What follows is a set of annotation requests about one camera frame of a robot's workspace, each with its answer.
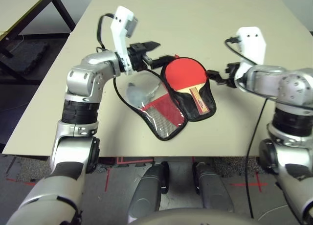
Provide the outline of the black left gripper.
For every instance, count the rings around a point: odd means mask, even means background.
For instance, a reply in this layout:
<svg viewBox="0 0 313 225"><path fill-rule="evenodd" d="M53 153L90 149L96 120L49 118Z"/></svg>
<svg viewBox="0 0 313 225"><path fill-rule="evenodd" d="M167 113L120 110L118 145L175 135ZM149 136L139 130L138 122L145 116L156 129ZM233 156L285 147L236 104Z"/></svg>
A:
<svg viewBox="0 0 313 225"><path fill-rule="evenodd" d="M147 69L147 65L144 62L144 55L148 51L152 51L160 46L160 43L149 41L144 43L130 44L127 48L128 56L131 61L131 65L134 71L140 72ZM156 69L169 64L171 61L175 60L175 56L165 55L158 59L152 60L151 69Z"/></svg>

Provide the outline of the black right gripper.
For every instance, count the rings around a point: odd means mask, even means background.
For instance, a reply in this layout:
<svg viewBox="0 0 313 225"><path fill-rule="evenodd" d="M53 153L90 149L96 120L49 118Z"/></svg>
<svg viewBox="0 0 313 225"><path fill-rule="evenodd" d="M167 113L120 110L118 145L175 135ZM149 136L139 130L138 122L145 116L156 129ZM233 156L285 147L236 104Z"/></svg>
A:
<svg viewBox="0 0 313 225"><path fill-rule="evenodd" d="M227 85L230 88L237 88L236 80L235 80L235 73L239 68L239 63L228 63L226 65L225 73L228 73L228 78L223 79L220 76L220 73L218 71L214 70L207 70L206 76L212 80L215 81L217 85Z"/></svg>

